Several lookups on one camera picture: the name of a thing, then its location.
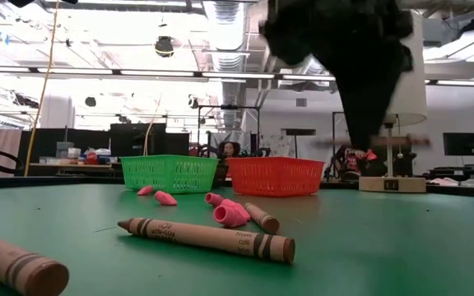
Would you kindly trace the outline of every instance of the exposed ceiling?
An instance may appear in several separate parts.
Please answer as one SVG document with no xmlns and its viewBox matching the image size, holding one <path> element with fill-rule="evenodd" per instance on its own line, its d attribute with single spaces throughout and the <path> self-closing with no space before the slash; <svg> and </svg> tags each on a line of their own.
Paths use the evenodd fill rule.
<svg viewBox="0 0 474 296">
<path fill-rule="evenodd" d="M 0 66 L 48 66 L 55 3 L 55 0 L 38 1 L 18 9 L 0 0 Z M 246 3 L 243 46 L 228 53 L 215 49 L 214 30 L 211 30 L 200 1 L 80 0 L 77 5 L 61 2 L 53 66 L 213 71 L 214 58 L 224 54 L 226 57 L 244 57 L 240 71 L 278 72 L 286 65 L 277 62 L 272 69 L 267 69 L 268 50 L 258 33 L 258 23 L 267 17 L 267 1 L 250 0 Z M 421 10 L 426 16 L 440 17 L 444 13 L 472 12 L 474 0 L 407 0 L 404 6 Z M 231 35 L 230 31 L 219 33 Z M 161 58 L 155 53 L 159 36 L 172 37 L 173 57 Z M 42 86 L 40 77 L 0 76 L 0 111 L 31 110 L 15 104 L 13 94 L 37 102 Z M 168 124 L 177 131 L 197 126 L 197 110 L 188 106 L 191 97 L 198 98 L 199 104 L 219 104 L 224 101 L 225 91 L 220 81 L 92 81 L 77 77 L 53 79 L 48 90 L 64 92 L 73 98 L 79 115 L 77 126 L 81 128 L 107 129 L 109 124 L 119 121 L 115 116 L 118 113 L 131 114 L 136 122 L 148 122 L 160 100 L 157 113 L 174 115 Z M 96 107 L 85 105 L 88 96 L 96 98 Z M 276 96 L 269 95 L 268 98 L 272 102 L 265 104 L 265 108 L 275 109 L 273 100 Z M 228 114 L 216 110 L 210 113 L 203 110 L 202 113 L 214 116 L 214 119 L 207 120 L 206 129 L 225 126 Z M 0 114 L 2 118 L 12 124 L 30 125 L 28 115 Z"/>
</svg>

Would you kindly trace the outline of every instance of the red basket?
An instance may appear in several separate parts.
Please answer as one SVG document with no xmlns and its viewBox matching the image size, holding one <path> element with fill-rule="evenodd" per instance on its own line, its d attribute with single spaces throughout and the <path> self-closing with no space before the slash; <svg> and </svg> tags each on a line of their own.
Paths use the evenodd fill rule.
<svg viewBox="0 0 474 296">
<path fill-rule="evenodd" d="M 229 158 L 234 191 L 264 197 L 293 197 L 316 193 L 322 161 L 288 157 Z"/>
</svg>

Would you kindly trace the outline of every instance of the green basket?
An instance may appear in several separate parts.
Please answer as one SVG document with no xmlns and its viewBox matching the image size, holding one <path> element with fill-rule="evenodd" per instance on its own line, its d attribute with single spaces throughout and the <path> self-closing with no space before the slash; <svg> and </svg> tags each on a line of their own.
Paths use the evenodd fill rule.
<svg viewBox="0 0 474 296">
<path fill-rule="evenodd" d="M 120 157 L 128 189 L 151 185 L 168 193 L 209 192 L 218 159 L 180 155 Z"/>
</svg>

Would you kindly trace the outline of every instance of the yellow cable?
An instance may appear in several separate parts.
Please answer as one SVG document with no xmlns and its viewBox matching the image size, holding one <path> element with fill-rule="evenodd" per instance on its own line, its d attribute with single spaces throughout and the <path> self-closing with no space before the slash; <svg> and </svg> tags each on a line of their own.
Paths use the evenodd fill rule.
<svg viewBox="0 0 474 296">
<path fill-rule="evenodd" d="M 147 128 L 146 132 L 146 139 L 144 140 L 144 151 L 143 155 L 147 155 L 147 138 L 149 138 L 149 133 L 151 132 L 151 128 L 153 127 L 153 122 L 155 121 L 156 113 L 158 112 L 158 107 L 160 106 L 160 101 L 162 100 L 162 93 L 160 93 L 160 98 L 158 98 L 158 103 L 156 103 L 155 113 L 153 114 L 153 118 L 149 123 L 149 127 Z"/>
<path fill-rule="evenodd" d="M 41 107 L 43 106 L 43 99 L 45 97 L 45 90 L 47 89 L 47 81 L 49 80 L 50 68 L 53 65 L 54 37 L 56 36 L 56 25 L 58 24 L 58 7 L 59 0 L 56 0 L 56 8 L 54 10 L 53 34 L 50 38 L 49 65 L 47 66 L 47 72 L 45 73 L 45 79 L 43 81 L 43 89 L 41 90 L 41 97 L 39 99 L 38 112 L 36 113 L 34 126 L 32 127 L 32 133 L 30 134 L 29 150 L 26 153 L 25 177 L 29 176 L 30 156 L 32 155 L 32 146 L 34 144 L 34 137 L 36 135 L 36 126 L 38 125 L 38 118 L 40 118 Z"/>
</svg>

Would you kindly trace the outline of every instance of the crayon tip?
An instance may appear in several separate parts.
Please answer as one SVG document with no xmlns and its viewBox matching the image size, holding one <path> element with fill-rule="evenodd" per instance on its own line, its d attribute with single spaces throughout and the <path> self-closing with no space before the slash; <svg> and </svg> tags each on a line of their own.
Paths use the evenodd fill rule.
<svg viewBox="0 0 474 296">
<path fill-rule="evenodd" d="M 118 222 L 118 226 L 123 228 L 123 229 L 126 229 L 127 231 L 129 231 L 129 224 L 130 223 L 131 223 L 131 220 L 123 220 L 123 221 Z"/>
</svg>

